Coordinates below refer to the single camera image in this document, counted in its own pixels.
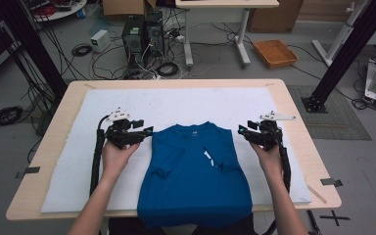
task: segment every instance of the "desk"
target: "desk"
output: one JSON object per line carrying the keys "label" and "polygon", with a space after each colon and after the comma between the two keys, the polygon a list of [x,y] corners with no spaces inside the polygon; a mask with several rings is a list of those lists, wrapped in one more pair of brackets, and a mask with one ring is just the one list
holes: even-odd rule
{"label": "desk", "polygon": [[244,33],[247,27],[247,20],[249,19],[249,13],[251,8],[272,8],[278,7],[277,0],[209,0],[209,1],[181,1],[176,0],[176,7],[186,9],[185,11],[185,40],[184,40],[184,52],[185,52],[185,64],[188,68],[193,66],[193,59],[191,53],[191,45],[189,40],[189,12],[190,9],[215,9],[215,8],[243,8],[243,17],[241,19],[240,34],[234,38],[243,62],[243,68],[250,64],[249,56],[243,44]]}
{"label": "desk", "polygon": [[[341,199],[333,185],[323,186],[319,179],[329,174],[306,130],[284,82],[280,79],[206,79],[206,80],[141,80],[141,81],[75,81],[70,84],[59,109],[42,139],[30,167],[40,166],[38,173],[26,174],[7,211],[10,220],[73,218],[77,212],[41,213],[54,167],[66,144],[71,126],[90,89],[154,89],[154,88],[224,88],[265,87],[269,90],[277,112],[297,117],[284,122],[297,160],[312,196],[312,203],[296,205],[297,209],[337,208]],[[254,206],[253,212],[272,211],[272,205]],[[106,216],[135,216],[136,211],[107,211]]]}

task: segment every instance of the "cardboard box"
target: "cardboard box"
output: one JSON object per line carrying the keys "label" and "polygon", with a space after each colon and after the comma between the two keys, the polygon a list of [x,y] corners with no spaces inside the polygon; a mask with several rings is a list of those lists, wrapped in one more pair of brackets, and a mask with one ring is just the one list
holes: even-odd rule
{"label": "cardboard box", "polygon": [[298,20],[346,22],[352,13],[346,12],[346,9],[351,6],[351,2],[356,3],[353,0],[305,0]]}
{"label": "cardboard box", "polygon": [[249,19],[250,32],[292,32],[304,0],[278,0],[279,7],[255,9]]}
{"label": "cardboard box", "polygon": [[103,0],[105,16],[147,16],[156,5],[157,0]]}

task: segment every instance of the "metal pole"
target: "metal pole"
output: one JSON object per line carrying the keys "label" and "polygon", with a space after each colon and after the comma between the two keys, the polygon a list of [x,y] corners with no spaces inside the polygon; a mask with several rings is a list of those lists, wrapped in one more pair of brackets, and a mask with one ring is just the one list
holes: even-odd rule
{"label": "metal pole", "polygon": [[371,1],[345,42],[331,67],[310,97],[302,98],[307,112],[322,112],[328,96],[344,76],[353,60],[376,31],[376,0]]}

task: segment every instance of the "black computer tower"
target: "black computer tower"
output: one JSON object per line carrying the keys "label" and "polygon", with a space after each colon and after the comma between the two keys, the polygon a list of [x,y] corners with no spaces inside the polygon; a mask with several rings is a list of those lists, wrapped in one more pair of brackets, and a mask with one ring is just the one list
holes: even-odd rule
{"label": "black computer tower", "polygon": [[146,28],[151,56],[162,57],[165,54],[163,12],[150,12],[146,18]]}
{"label": "black computer tower", "polygon": [[128,16],[121,37],[128,66],[133,69],[145,68],[149,58],[145,17],[143,15]]}

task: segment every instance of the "hand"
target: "hand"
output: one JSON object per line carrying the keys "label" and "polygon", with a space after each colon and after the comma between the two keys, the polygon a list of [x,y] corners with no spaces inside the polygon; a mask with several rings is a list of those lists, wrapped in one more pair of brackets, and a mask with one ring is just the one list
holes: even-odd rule
{"label": "hand", "polygon": [[103,174],[102,179],[108,179],[116,183],[118,176],[127,165],[130,156],[139,148],[140,143],[124,146],[119,149],[110,141],[107,141],[103,148]]}
{"label": "hand", "polygon": [[283,168],[280,161],[279,146],[276,145],[269,151],[265,151],[257,144],[250,142],[250,145],[258,154],[258,160],[266,178],[280,177],[281,179]]}

